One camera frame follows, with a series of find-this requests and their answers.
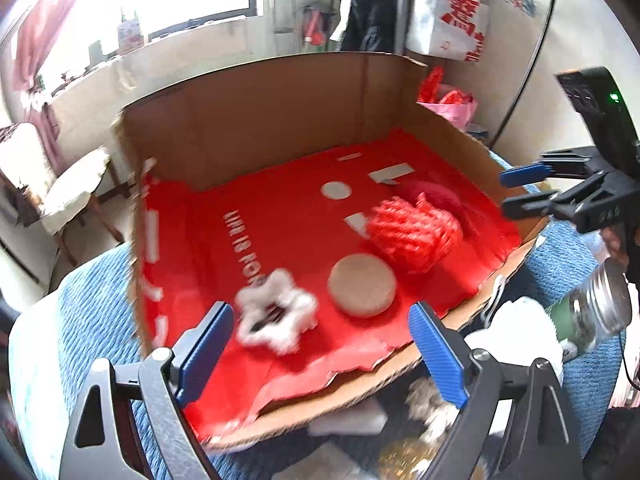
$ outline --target glass jar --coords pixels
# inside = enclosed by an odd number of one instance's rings
[[[591,352],[631,323],[631,298],[624,267],[607,258],[562,300],[545,309],[556,326],[567,362]]]

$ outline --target chair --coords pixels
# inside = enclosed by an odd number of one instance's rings
[[[124,237],[106,217],[95,195],[104,173],[121,194],[129,197],[127,186],[121,186],[111,156],[104,147],[97,148],[73,164],[56,178],[31,123],[0,128],[0,178],[13,191],[18,220],[28,225],[39,219],[60,251],[72,266],[78,260],[71,254],[62,237],[63,227],[88,206],[118,243]]]

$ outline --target hand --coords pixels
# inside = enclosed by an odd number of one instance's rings
[[[617,259],[626,269],[629,265],[629,257],[626,252],[622,250],[622,243],[616,232],[610,227],[605,227],[600,231],[600,235],[611,257]],[[636,231],[634,242],[637,246],[640,246],[640,229]]]

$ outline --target pink curtain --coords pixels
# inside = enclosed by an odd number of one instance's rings
[[[56,43],[60,29],[76,0],[39,0],[18,30],[14,89],[25,91],[24,122],[38,129],[51,167],[60,174],[64,161],[58,147],[60,128],[47,97],[36,81],[38,70]]]

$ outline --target blue gripper pad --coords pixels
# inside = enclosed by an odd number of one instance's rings
[[[465,387],[464,368],[434,320],[425,312],[425,308],[431,307],[422,307],[416,303],[409,309],[409,332],[440,395],[461,410],[469,398]]]
[[[225,303],[180,369],[175,399],[181,408],[197,400],[202,394],[213,368],[231,338],[234,324],[233,308]]]
[[[521,168],[505,170],[500,174],[500,184],[504,187],[518,187],[534,182],[542,182],[551,176],[551,170],[538,162]]]

